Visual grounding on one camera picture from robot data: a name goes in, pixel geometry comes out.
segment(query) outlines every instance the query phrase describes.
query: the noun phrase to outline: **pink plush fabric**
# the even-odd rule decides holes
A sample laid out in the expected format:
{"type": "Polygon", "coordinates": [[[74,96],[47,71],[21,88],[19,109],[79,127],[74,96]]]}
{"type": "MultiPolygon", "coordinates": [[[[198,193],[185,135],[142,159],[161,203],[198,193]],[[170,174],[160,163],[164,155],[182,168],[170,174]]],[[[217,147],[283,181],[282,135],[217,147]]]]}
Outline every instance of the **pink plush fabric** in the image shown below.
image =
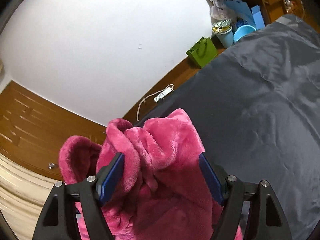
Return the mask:
{"type": "MultiPolygon", "coordinates": [[[[115,119],[106,134],[102,147],[85,137],[69,138],[59,166],[65,183],[71,184],[96,174],[117,152],[125,155],[123,177],[102,208],[116,239],[210,239],[222,209],[199,169],[204,147],[185,111],[149,119],[143,128],[115,119]]],[[[80,203],[76,206],[81,212],[80,203]]],[[[84,220],[78,224],[82,239],[89,239],[84,220]]]]}

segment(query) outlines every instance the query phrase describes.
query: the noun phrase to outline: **dark gray bedding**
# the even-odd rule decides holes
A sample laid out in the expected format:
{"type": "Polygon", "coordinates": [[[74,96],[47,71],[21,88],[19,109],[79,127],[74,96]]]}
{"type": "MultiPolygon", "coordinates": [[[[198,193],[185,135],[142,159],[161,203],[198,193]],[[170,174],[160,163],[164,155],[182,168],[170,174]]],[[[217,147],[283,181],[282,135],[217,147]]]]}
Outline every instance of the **dark gray bedding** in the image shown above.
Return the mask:
{"type": "Polygon", "coordinates": [[[177,108],[229,174],[271,183],[293,239],[307,239],[320,219],[320,36],[293,15],[281,17],[219,55],[138,125],[177,108]]]}

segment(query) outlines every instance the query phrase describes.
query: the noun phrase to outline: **plastic bag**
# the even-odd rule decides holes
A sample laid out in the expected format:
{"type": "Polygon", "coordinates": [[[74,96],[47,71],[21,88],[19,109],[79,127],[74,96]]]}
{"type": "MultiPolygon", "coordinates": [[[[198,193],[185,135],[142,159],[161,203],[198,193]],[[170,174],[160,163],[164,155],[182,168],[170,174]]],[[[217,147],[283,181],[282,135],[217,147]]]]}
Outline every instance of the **plastic bag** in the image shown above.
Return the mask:
{"type": "Polygon", "coordinates": [[[210,0],[213,6],[210,9],[211,17],[213,19],[223,21],[232,19],[232,22],[237,21],[237,15],[234,10],[225,5],[224,0],[210,0]]]}

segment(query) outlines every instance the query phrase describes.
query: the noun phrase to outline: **light blue trash can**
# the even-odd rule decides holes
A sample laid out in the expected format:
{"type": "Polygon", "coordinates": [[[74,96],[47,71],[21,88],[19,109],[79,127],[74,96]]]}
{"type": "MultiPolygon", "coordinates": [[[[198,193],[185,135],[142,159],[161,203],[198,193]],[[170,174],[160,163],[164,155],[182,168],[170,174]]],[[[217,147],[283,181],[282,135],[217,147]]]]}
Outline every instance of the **light blue trash can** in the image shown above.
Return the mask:
{"type": "Polygon", "coordinates": [[[215,35],[218,36],[219,40],[221,41],[223,47],[225,47],[225,49],[229,48],[232,43],[233,43],[233,32],[232,32],[232,28],[230,27],[230,29],[226,30],[223,33],[215,33],[215,35]]]}
{"type": "Polygon", "coordinates": [[[242,25],[241,27],[239,27],[236,30],[233,39],[234,39],[235,42],[237,42],[237,41],[239,41],[239,39],[241,39],[246,34],[252,33],[252,32],[254,32],[256,30],[257,29],[255,27],[251,26],[251,25],[242,25]]]}

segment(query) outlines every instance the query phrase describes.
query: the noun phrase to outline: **green shopping bag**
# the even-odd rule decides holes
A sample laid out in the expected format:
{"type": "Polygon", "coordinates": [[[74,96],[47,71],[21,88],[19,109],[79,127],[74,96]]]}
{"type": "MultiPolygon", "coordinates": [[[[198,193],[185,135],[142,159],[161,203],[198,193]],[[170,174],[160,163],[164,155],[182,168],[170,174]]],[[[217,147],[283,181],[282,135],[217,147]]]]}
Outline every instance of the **green shopping bag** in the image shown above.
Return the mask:
{"type": "Polygon", "coordinates": [[[203,68],[218,55],[218,51],[210,38],[202,37],[186,54],[197,66],[203,68]]]}

